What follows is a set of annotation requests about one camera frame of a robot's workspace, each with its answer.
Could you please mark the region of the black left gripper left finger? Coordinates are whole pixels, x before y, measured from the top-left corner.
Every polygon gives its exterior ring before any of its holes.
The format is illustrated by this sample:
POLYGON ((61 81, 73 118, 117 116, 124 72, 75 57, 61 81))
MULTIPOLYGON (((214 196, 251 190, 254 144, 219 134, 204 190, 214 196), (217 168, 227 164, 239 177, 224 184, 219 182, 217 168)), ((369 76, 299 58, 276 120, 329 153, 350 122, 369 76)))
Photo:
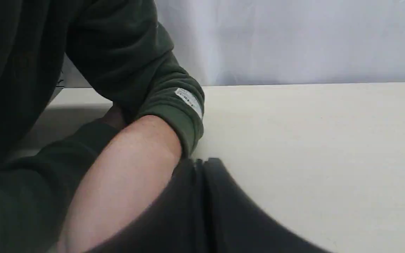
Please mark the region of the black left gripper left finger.
POLYGON ((90 253, 201 253, 203 229, 192 160, 175 168, 159 197, 129 225, 90 253))

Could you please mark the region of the second green sleeved forearm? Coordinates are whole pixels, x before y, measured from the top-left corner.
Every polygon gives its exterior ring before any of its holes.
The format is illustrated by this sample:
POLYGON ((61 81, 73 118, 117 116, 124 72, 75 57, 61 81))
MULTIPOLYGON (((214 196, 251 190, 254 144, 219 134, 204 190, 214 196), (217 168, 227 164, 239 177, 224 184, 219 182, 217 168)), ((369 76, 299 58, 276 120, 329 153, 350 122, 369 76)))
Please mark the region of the second green sleeved forearm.
POLYGON ((45 253, 56 243, 77 186, 117 133, 93 121, 0 168, 0 253, 45 253))

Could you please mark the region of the second hand under arm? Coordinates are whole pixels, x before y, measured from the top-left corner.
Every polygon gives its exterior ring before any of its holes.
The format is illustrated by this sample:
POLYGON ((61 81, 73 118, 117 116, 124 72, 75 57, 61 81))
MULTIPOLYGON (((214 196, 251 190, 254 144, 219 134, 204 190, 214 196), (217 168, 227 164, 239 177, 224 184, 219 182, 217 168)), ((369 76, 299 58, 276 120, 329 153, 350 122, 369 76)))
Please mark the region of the second hand under arm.
POLYGON ((127 126, 122 110, 115 104, 113 104, 106 114, 104 114, 103 117, 100 117, 97 121, 109 125, 117 131, 121 131, 127 126))

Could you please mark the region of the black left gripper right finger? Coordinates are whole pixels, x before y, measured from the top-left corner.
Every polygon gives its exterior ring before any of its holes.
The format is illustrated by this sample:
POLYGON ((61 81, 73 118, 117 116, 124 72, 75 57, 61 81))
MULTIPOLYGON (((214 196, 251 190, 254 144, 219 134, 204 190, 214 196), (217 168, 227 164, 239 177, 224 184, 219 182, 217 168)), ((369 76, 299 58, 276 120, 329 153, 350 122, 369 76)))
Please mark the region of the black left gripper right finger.
POLYGON ((218 158, 202 164, 204 221, 213 253, 324 253, 278 223, 236 183, 218 158))

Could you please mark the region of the green sleeved forearm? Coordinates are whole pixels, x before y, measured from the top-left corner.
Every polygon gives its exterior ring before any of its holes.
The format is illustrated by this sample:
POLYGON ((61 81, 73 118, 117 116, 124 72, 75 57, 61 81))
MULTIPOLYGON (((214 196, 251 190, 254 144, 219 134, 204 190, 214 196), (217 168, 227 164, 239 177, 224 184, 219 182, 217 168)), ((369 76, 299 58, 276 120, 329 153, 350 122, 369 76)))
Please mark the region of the green sleeved forearm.
POLYGON ((136 219, 203 134, 204 92, 181 67, 153 0, 86 0, 66 53, 127 126, 81 181, 59 253, 83 253, 136 219))

